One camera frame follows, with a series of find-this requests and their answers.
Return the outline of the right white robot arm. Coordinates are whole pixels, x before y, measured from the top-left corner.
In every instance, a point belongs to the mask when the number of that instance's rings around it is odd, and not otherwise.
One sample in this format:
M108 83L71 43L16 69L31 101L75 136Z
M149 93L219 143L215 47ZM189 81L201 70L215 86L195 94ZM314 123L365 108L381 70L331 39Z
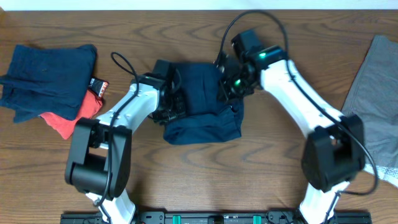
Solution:
M363 123L329 105L301 76L278 46L220 52L215 63L224 73L219 98L228 102L260 86L296 122L306 139L301 168L308 186L296 211L269 211L267 223L371 223L366 212L337 212L336 204L364 169Z

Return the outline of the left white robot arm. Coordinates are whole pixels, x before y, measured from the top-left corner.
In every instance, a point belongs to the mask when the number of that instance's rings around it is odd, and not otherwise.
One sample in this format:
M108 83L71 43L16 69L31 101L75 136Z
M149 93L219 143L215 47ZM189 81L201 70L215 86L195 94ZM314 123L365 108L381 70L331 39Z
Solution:
M63 214L61 223L135 223L136 206L126 191L132 135L151 113L182 104L181 84L179 74L165 78L146 73L131 82L108 112L77 122L65 181L92 200L99 212Z

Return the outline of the navy blue shorts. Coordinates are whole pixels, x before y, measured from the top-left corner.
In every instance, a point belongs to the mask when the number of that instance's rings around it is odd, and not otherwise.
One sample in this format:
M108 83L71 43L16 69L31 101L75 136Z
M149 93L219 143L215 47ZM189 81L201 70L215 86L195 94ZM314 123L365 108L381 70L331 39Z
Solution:
M223 74L212 63L174 63L180 72L180 87L187 116L165 126L164 140L186 145L226 142L242 136L244 103L226 104L217 99Z

